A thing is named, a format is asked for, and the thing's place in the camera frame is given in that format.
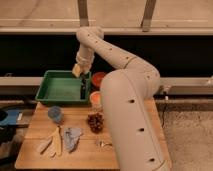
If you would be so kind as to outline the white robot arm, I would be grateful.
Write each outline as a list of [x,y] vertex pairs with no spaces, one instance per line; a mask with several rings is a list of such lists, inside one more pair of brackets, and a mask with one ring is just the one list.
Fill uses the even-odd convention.
[[99,27],[76,31],[80,43],[73,73],[87,73],[99,55],[114,70],[100,86],[101,104],[120,171],[170,171],[144,101],[158,91],[159,71],[141,57],[104,40]]

